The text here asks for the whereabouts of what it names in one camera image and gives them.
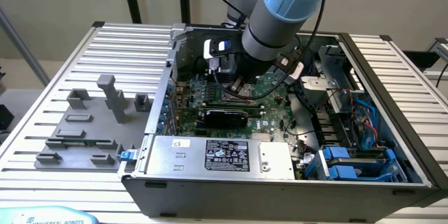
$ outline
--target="white sticker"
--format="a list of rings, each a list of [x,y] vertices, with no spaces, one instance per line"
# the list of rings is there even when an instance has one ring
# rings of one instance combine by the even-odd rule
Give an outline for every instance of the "white sticker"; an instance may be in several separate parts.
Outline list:
[[[173,147],[189,147],[189,139],[173,139]]]

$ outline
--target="warning label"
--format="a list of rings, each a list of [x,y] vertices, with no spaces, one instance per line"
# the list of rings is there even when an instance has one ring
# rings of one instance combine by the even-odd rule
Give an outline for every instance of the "warning label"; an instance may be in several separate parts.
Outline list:
[[[249,172],[249,148],[247,142],[207,140],[205,169]]]

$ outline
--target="slotted aluminum surface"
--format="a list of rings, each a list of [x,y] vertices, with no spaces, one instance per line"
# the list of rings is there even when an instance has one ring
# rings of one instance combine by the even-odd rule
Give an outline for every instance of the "slotted aluminum surface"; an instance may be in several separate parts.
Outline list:
[[[87,88],[91,96],[101,96],[95,81],[100,73],[112,73],[117,79],[116,87],[127,97],[133,97],[136,92],[147,92],[149,96],[155,94],[160,69],[171,49],[169,31],[171,26],[108,23],[103,28],[89,30],[7,142],[0,146],[0,207],[67,206],[95,215],[101,223],[197,222],[145,217],[115,173],[43,171],[33,166],[36,153],[43,150],[45,138],[51,136],[68,108],[65,97],[72,88]],[[377,223],[447,222],[448,199],[428,208],[404,208]]]

